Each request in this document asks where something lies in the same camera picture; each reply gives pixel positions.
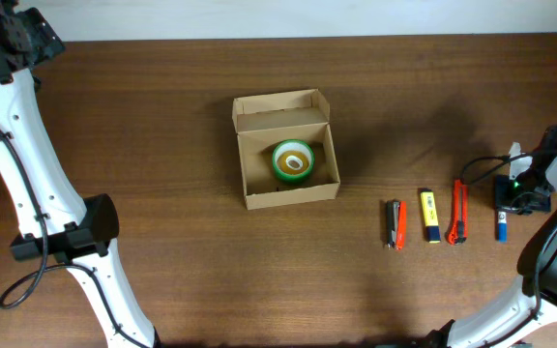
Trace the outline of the green tape roll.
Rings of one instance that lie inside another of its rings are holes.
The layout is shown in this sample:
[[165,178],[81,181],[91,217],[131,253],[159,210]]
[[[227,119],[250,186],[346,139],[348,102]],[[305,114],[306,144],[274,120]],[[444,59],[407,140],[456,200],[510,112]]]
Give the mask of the green tape roll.
[[[309,169],[300,174],[300,175],[286,175],[285,173],[281,172],[278,167],[278,159],[279,156],[288,150],[295,150],[303,152],[307,155],[308,159],[310,160],[310,167]],[[315,164],[315,156],[312,149],[307,145],[306,142],[296,139],[289,139],[280,142],[280,144],[275,148],[272,154],[272,165],[274,168],[274,172],[276,177],[285,183],[289,184],[297,184],[305,181],[312,173],[312,169]]]

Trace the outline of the black orange stapler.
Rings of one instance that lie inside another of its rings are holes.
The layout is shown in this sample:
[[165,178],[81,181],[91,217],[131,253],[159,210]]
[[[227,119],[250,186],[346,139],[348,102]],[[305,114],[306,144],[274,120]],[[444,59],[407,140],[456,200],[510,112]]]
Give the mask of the black orange stapler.
[[407,227],[407,206],[405,201],[391,200],[386,203],[388,246],[404,248]]

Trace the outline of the yellow blue highlighter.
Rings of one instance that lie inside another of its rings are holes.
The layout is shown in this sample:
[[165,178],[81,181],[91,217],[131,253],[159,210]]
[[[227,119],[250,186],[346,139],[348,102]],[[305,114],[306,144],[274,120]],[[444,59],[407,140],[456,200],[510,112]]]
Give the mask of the yellow blue highlighter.
[[420,198],[427,241],[431,244],[438,244],[441,242],[441,235],[433,191],[428,188],[422,188]]

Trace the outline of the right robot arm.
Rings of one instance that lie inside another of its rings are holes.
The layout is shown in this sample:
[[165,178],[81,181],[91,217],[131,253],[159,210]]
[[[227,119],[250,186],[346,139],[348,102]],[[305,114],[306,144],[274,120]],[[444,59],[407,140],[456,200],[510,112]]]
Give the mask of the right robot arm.
[[430,332],[422,347],[519,347],[525,336],[557,322],[557,125],[535,150],[523,153],[514,144],[498,161],[510,169],[495,177],[498,221],[533,212],[550,217],[522,250],[512,285],[479,312]]

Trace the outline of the small yellow tape roll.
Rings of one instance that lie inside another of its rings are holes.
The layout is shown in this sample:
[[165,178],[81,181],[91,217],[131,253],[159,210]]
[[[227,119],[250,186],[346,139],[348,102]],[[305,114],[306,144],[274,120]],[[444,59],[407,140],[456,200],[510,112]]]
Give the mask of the small yellow tape roll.
[[288,150],[278,157],[278,168],[286,175],[300,175],[310,167],[307,155],[300,151]]

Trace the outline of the cardboard box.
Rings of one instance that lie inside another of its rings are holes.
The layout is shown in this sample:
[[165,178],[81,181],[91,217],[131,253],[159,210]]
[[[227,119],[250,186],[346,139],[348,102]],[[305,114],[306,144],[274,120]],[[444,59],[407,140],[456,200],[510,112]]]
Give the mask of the cardboard box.
[[[330,104],[317,89],[283,92],[233,101],[246,207],[249,210],[334,199],[340,186],[330,126]],[[280,181],[272,154],[280,142],[307,143],[315,156],[303,182]]]

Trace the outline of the orange utility knife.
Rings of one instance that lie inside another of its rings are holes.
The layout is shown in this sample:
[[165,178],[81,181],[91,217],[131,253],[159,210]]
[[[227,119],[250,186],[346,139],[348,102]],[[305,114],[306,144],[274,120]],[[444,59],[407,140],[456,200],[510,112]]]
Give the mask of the orange utility knife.
[[465,243],[468,237],[468,188],[460,179],[454,181],[453,203],[453,219],[447,241],[458,246]]

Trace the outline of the blue white marker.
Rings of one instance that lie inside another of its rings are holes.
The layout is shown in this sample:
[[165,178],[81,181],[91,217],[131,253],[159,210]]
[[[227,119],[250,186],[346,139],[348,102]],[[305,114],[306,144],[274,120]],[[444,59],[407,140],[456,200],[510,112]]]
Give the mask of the blue white marker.
[[507,213],[504,211],[496,212],[496,240],[499,243],[505,243],[508,240],[507,235]]

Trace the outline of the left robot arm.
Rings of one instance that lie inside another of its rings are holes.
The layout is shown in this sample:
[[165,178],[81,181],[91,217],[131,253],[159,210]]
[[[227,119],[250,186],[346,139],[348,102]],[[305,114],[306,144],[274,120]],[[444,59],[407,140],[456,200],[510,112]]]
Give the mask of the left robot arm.
[[32,74],[65,46],[35,8],[0,1],[0,175],[15,205],[19,233],[10,245],[17,261],[39,268],[0,297],[0,308],[24,303],[45,274],[67,270],[93,308],[110,347],[159,347],[127,280],[118,251],[119,221],[106,194],[81,197],[47,135]]

